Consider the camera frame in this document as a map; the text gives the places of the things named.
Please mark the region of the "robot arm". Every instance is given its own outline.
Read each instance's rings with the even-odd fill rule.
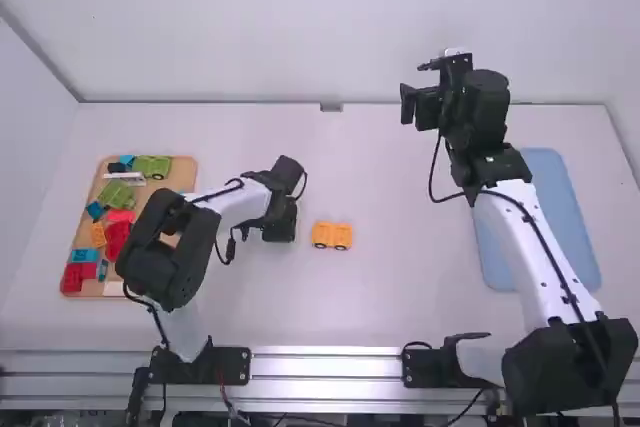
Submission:
[[[159,189],[150,197],[116,262],[126,288],[155,309],[167,348],[193,362],[206,345],[198,307],[191,302],[206,274],[220,232],[262,230],[268,242],[295,239],[297,207],[291,197],[304,169],[281,156],[270,171],[245,172],[220,189],[184,197]],[[161,234],[180,233],[175,247]]]
[[[445,139],[456,185],[496,232],[513,271],[526,336],[501,352],[484,348],[488,333],[447,338],[436,352],[405,352],[405,385],[488,381],[505,387],[518,415],[613,405],[638,338],[627,319],[607,318],[580,283],[540,209],[526,162],[504,142],[507,78],[474,70],[471,54],[453,49],[418,70],[439,71],[440,83],[423,89],[402,84],[401,121],[415,118],[417,130],[438,129]],[[424,374],[419,385],[416,368]]]

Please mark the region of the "building block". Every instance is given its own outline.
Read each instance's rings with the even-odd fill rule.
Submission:
[[[105,229],[104,233],[107,237],[105,255],[111,262],[115,262],[118,259],[118,255],[120,255],[120,251],[130,232],[131,223],[127,221],[116,222]]]
[[[80,292],[82,290],[82,266],[80,264],[67,264],[60,283],[60,291],[63,294]]]
[[[147,185],[147,179],[144,178],[142,172],[120,172],[114,174],[103,174],[103,179],[119,179],[126,182],[131,187],[144,187]]]
[[[100,261],[100,267],[98,267],[98,282],[104,282],[107,277],[107,270],[109,270],[109,261],[102,259]]]
[[[104,227],[101,222],[91,224],[91,243],[96,249],[107,245],[107,238],[104,236]]]
[[[136,205],[133,188],[122,180],[110,180],[98,195],[101,205],[113,209],[133,209]]]
[[[136,156],[135,155],[121,155],[118,160],[120,161],[121,164],[124,164],[124,165],[127,166],[127,170],[131,170],[131,168],[133,167],[133,162],[136,160]]]
[[[95,279],[98,272],[98,264],[95,262],[82,262],[80,264],[82,280]]]
[[[87,205],[86,209],[87,209],[87,213],[93,219],[94,222],[97,220],[100,220],[100,218],[104,215],[104,212],[105,212],[104,207],[102,207],[102,205],[100,205],[100,202],[98,201],[91,202],[89,205]]]
[[[97,263],[100,253],[96,249],[74,249],[71,251],[72,263],[94,262]]]
[[[127,165],[122,162],[109,162],[107,164],[107,172],[110,174],[122,173],[127,171]]]
[[[127,221],[133,224],[136,220],[136,213],[132,210],[111,209],[107,212],[107,220],[110,222]]]
[[[142,172],[142,174],[155,180],[166,179],[171,169],[171,157],[139,155],[133,162],[132,170]]]

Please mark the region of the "black clamp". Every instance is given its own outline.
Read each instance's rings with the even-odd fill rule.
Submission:
[[[493,384],[462,372],[456,345],[461,340],[482,339],[487,332],[469,332],[444,339],[442,347],[402,349],[402,382],[408,389],[428,388],[490,388]]]
[[[127,426],[138,424],[142,398],[149,385],[247,385],[251,376],[251,357],[249,348],[214,346],[211,337],[193,362],[184,362],[170,350],[156,347],[149,366],[139,367],[133,374],[125,411]]]

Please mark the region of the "toy car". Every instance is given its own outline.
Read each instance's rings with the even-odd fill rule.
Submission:
[[[171,168],[171,157],[139,155],[133,161],[131,170],[141,172],[146,178],[163,180],[169,175]]]
[[[133,189],[121,180],[111,180],[98,195],[101,205],[113,209],[133,209],[136,205]]]
[[[353,232],[349,224],[316,222],[311,231],[311,243],[318,249],[333,247],[347,250],[353,243]]]

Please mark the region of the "cork board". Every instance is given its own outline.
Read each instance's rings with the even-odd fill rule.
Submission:
[[[114,155],[103,159],[96,169],[96,175],[93,178],[89,194],[85,205],[90,204],[98,197],[98,194],[109,182],[107,179],[103,179],[103,175],[107,173],[107,164],[110,162],[118,162],[119,156]],[[135,218],[137,219],[142,212],[145,204],[149,200],[149,197],[153,192],[161,187],[166,187],[176,192],[193,192],[196,181],[196,173],[198,164],[193,157],[187,156],[173,156],[171,157],[171,170],[166,179],[154,180],[147,179],[147,185],[133,187],[136,199],[136,205],[133,209],[135,212]],[[104,215],[100,221],[106,228],[110,222],[107,220],[107,216]],[[86,210],[82,211],[80,215],[80,221],[76,230],[76,235],[73,238],[71,247],[69,249],[69,255],[74,249],[95,249],[91,242],[91,225],[93,219],[89,216]],[[172,243],[177,239],[163,239],[167,243]],[[100,259],[105,257],[105,247],[97,249],[100,254]],[[66,263],[60,266],[60,280],[64,275]],[[122,298],[122,278],[115,272],[115,262],[109,262],[107,269],[107,275],[104,281],[100,282],[98,279],[85,279],[82,282],[82,290],[80,292],[68,292],[62,293],[67,298],[73,299],[95,299],[95,298]]]

